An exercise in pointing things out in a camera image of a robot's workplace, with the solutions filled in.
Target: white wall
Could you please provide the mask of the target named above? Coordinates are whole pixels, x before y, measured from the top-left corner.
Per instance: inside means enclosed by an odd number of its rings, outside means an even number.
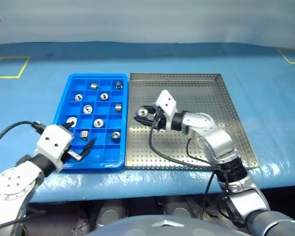
[[[295,0],[0,0],[0,44],[239,42],[295,48]]]

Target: stainless steel tray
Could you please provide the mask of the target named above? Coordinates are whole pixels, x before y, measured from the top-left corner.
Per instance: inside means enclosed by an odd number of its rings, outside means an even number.
[[[149,127],[133,119],[140,106],[155,102],[164,89],[167,89],[177,101],[178,111],[187,110],[211,115],[216,124],[233,138],[245,167],[260,166],[220,74],[131,73],[129,89],[126,168],[192,169],[167,161],[151,151],[148,146]],[[205,165],[187,157],[187,136],[175,131],[154,132],[153,145],[161,153],[180,161]],[[195,157],[206,159],[205,145],[196,147],[191,142],[189,151]]]

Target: metal cylinder part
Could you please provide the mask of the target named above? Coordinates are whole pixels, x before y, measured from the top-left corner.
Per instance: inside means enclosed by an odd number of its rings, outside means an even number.
[[[117,81],[117,82],[116,82],[116,85],[115,85],[115,88],[116,88],[117,90],[122,90],[122,89],[123,89],[122,82],[121,82],[121,81]]]
[[[91,105],[85,105],[83,107],[84,114],[91,114],[93,112],[93,107]]]
[[[77,125],[77,121],[78,121],[78,119],[77,119],[76,117],[69,117],[69,118],[67,119],[67,122],[66,122],[66,123],[74,122],[74,124],[71,125],[71,128],[74,128],[74,127]]]
[[[98,89],[98,83],[91,83],[90,89]]]
[[[101,128],[104,126],[104,121],[102,119],[96,119],[93,125],[95,128]]]
[[[89,137],[89,132],[87,130],[82,130],[80,132],[80,138],[83,140],[83,141],[86,141]]]
[[[108,95],[108,93],[102,93],[101,95],[100,95],[100,99],[102,99],[102,100],[107,100],[109,98],[109,95]]]
[[[77,95],[74,96],[74,99],[75,99],[76,101],[78,101],[78,102],[81,101],[82,98],[83,98],[83,95],[82,95],[82,94],[77,94]]]
[[[148,116],[148,111],[147,111],[147,109],[141,107],[141,108],[138,110],[138,116],[140,116],[140,117],[147,117],[147,116]]]
[[[121,103],[117,103],[115,105],[115,110],[117,113],[121,113],[122,112],[122,104]]]
[[[120,136],[121,134],[118,131],[112,133],[112,139],[120,139]]]

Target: blue tabletop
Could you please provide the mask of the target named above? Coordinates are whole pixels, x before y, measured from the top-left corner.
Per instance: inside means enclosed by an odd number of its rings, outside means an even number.
[[[290,62],[295,51],[282,51]],[[2,56],[30,56],[19,79],[0,79],[0,132],[13,122],[51,124],[72,73],[221,73],[261,168],[261,188],[295,185],[295,64],[277,49],[243,44],[23,43],[0,45]],[[2,59],[0,76],[24,59]],[[38,135],[15,128],[0,142],[0,172],[32,154]],[[52,174],[33,202],[203,193],[207,172],[126,170]],[[211,192],[219,191],[214,181]]]

